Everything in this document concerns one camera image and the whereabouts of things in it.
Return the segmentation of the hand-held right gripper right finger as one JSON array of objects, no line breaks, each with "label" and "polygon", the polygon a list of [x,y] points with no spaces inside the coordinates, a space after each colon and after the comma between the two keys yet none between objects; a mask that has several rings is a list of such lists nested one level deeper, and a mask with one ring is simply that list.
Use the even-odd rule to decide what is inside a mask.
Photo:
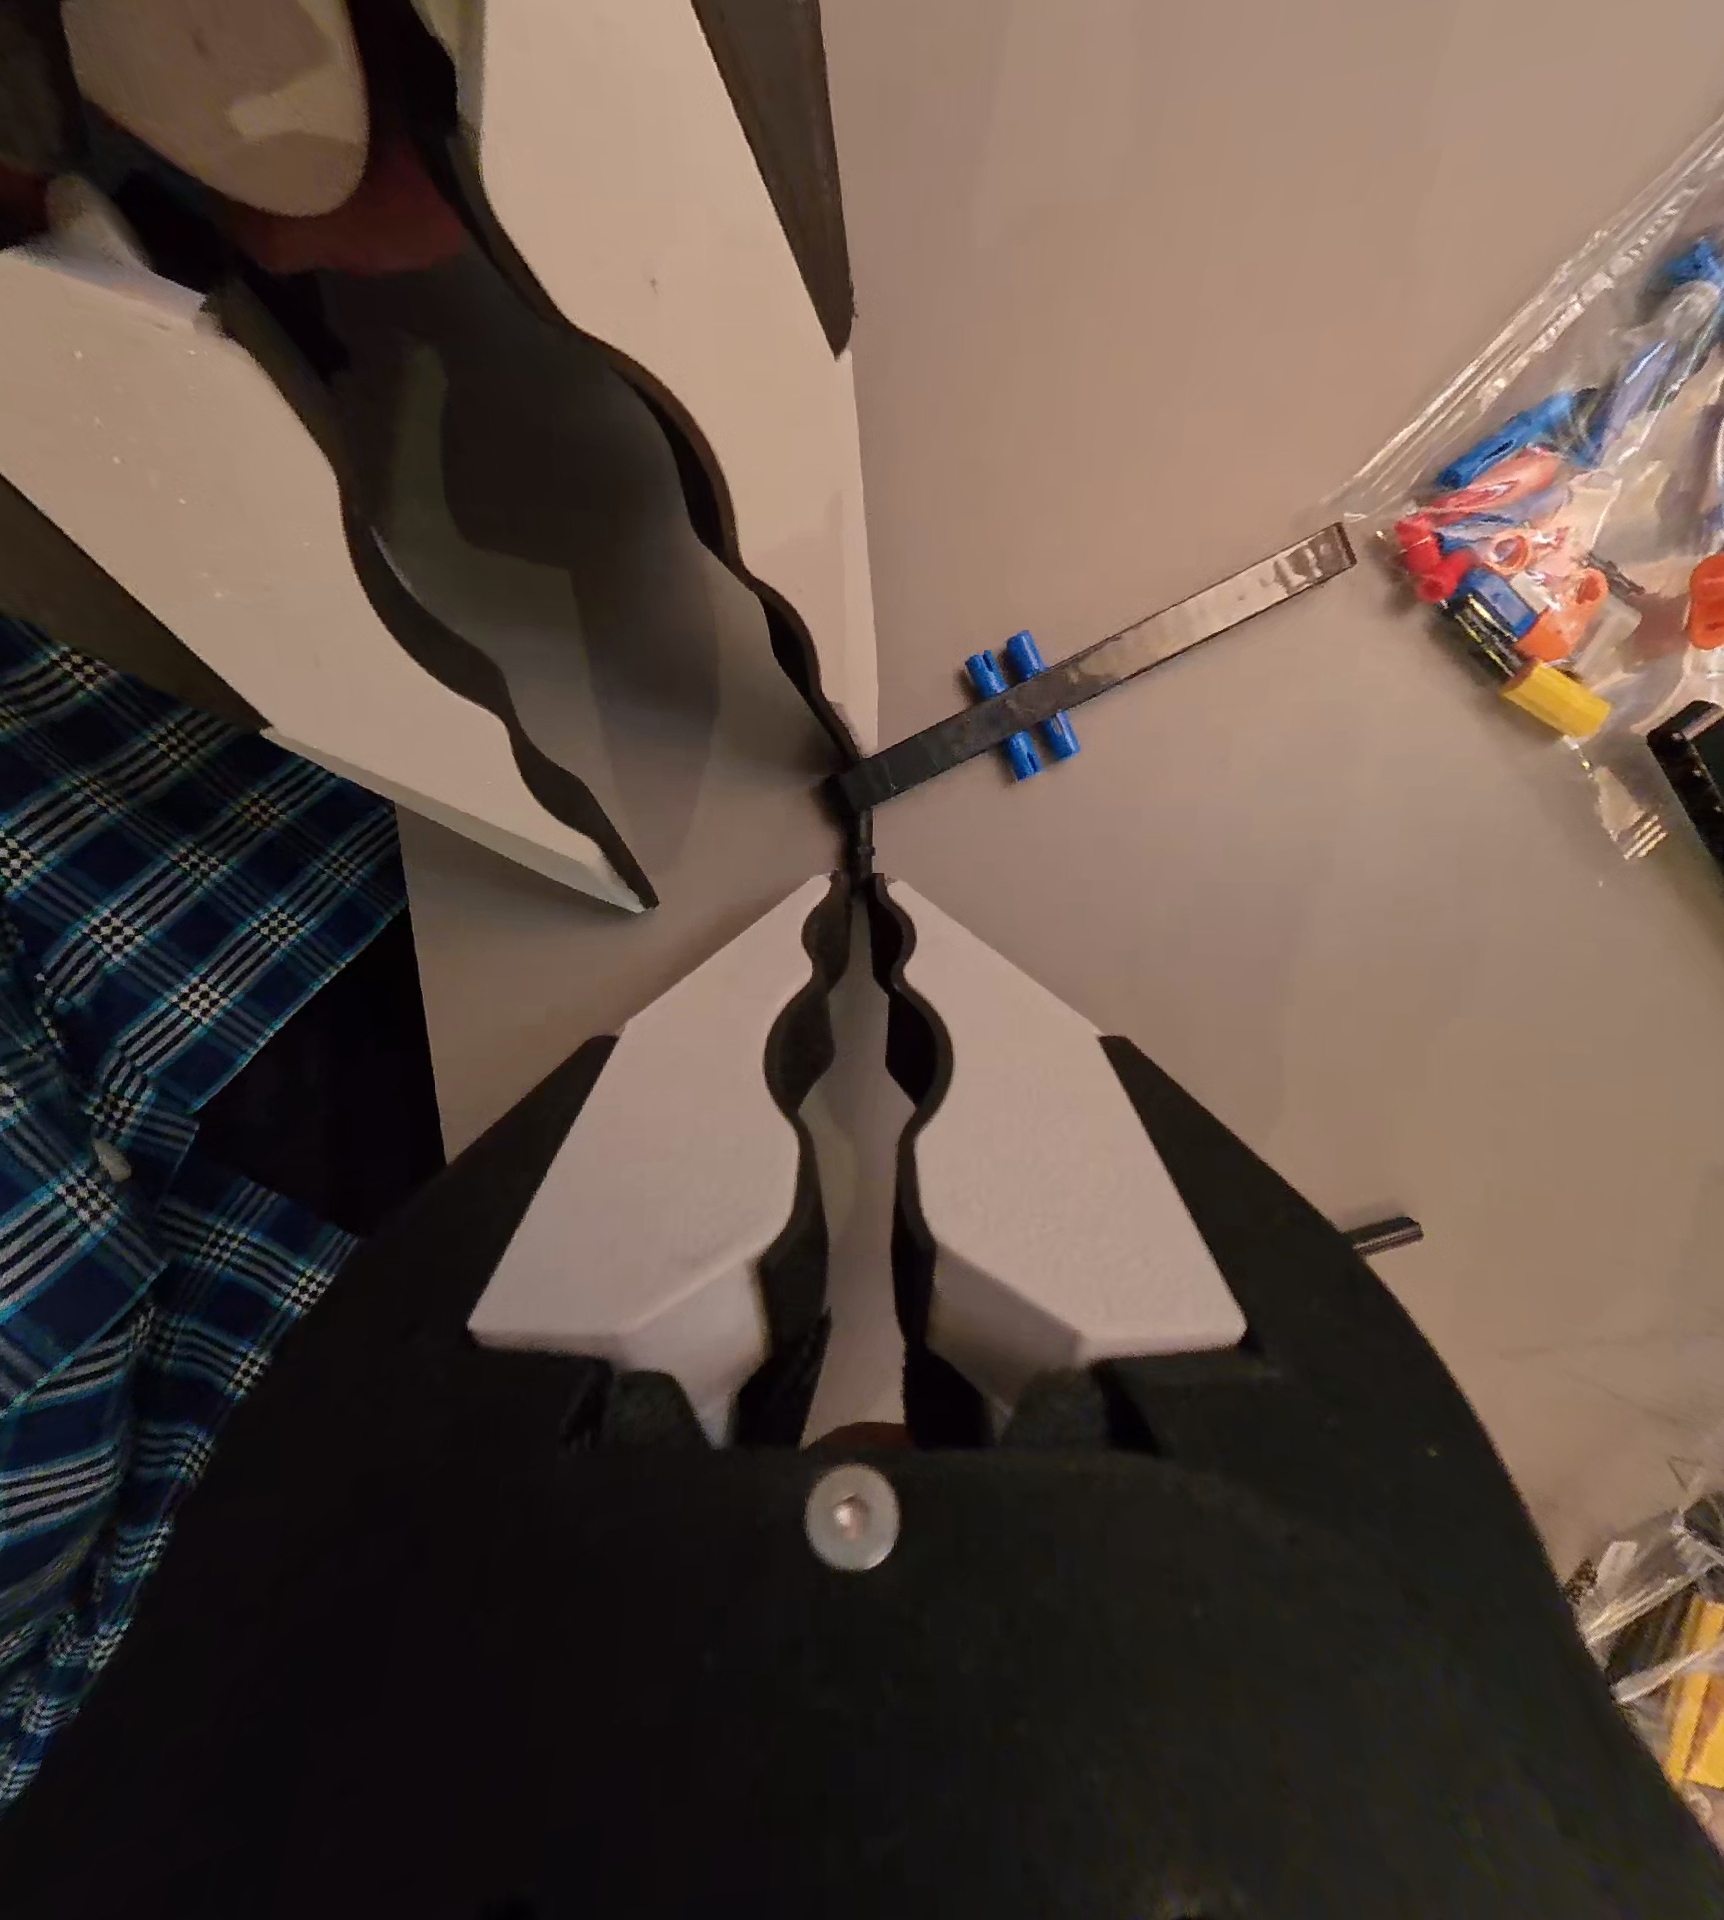
[{"label": "hand-held right gripper right finger", "polygon": [[1049,1373],[1236,1348],[1249,1317],[1109,1034],[885,875],[877,981],[913,1103],[889,1227],[913,1440],[982,1447]]}]

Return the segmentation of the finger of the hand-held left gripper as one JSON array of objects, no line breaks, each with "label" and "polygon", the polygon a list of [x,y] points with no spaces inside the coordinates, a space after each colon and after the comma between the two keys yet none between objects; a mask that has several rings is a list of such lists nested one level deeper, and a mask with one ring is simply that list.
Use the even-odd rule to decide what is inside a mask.
[{"label": "finger of the hand-held left gripper", "polygon": [[455,157],[546,311],[658,412],[705,544],[877,747],[854,286],[819,1],[419,1]]},{"label": "finger of the hand-held left gripper", "polygon": [[152,270],[96,189],[0,252],[0,480],[261,732],[605,907],[658,889],[504,670],[427,612],[346,479],[325,386],[241,277]]}]

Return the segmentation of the small clear bag lego pieces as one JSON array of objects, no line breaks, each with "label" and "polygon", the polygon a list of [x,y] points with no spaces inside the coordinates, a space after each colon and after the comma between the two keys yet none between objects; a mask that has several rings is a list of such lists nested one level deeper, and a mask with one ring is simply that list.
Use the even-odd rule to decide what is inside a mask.
[{"label": "small clear bag lego pieces", "polygon": [[1666,838],[1645,739],[1724,711],[1724,113],[1340,494],[1625,859]]}]

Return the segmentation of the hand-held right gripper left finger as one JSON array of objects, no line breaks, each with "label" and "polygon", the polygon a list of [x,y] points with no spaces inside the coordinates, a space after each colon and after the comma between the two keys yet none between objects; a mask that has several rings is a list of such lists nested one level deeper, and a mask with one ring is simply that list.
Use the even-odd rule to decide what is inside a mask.
[{"label": "hand-held right gripper left finger", "polygon": [[828,1339],[804,1103],[851,883],[811,875],[609,1037],[467,1330],[672,1380],[713,1443],[794,1447]]}]

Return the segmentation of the person's left hand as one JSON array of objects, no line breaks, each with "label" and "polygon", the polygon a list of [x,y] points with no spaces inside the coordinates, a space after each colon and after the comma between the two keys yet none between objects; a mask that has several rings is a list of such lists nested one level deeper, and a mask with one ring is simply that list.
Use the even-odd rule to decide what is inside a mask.
[{"label": "person's left hand", "polygon": [[471,232],[441,199],[411,139],[390,132],[344,203],[279,216],[229,200],[218,213],[229,239],[268,274],[419,274],[462,256]]}]

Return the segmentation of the blue plaid shirt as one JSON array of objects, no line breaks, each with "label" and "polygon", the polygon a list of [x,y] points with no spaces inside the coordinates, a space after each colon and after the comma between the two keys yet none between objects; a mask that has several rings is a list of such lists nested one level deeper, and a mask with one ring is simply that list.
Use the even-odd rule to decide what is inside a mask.
[{"label": "blue plaid shirt", "polygon": [[404,908],[390,803],[0,610],[0,1822],[356,1248],[198,1120]]}]

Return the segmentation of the thin black lego beam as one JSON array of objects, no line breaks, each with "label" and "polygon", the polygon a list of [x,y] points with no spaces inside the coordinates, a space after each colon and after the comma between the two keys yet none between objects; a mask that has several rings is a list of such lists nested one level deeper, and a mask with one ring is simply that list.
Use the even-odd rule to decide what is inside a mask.
[{"label": "thin black lego beam", "polygon": [[[1047,673],[1035,683],[1015,683],[1004,666],[1010,690],[991,701],[977,701],[972,684],[972,705],[947,719],[913,732],[857,767],[836,773],[826,782],[828,803],[836,817],[844,808],[882,808],[889,799],[907,798],[917,787],[938,780],[977,757],[1004,756],[998,743],[1007,732],[1029,728],[1052,711],[1071,714],[1102,693],[1130,684],[1152,669],[1173,662],[1199,644],[1229,634],[1235,626],[1281,606],[1284,602],[1340,578],[1358,565],[1354,539],[1340,522],[1330,522],[1306,539],[1284,544],[1229,578],[1203,588],[1143,620],[1106,634],[1074,654],[1047,661]],[[1061,763],[1039,739],[1040,770]]]}]

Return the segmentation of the blue lego pin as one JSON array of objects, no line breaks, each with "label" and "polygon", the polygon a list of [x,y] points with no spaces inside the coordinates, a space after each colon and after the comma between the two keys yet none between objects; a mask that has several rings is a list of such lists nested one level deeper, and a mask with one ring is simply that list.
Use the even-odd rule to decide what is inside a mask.
[{"label": "blue lego pin", "polygon": [[[1004,666],[1015,683],[1035,683],[1047,673],[1047,662],[1033,633],[1022,630],[1004,641]],[[1066,711],[1043,714],[1035,732],[1040,732],[1040,742],[1056,760],[1066,760],[1080,753],[1080,739]]]},{"label": "blue lego pin", "polygon": [[[997,651],[977,651],[966,656],[962,673],[977,701],[991,701],[1010,690],[1004,662]],[[1007,732],[998,743],[998,753],[1004,756],[1014,780],[1029,780],[1040,774],[1039,739],[1029,728]]]}]

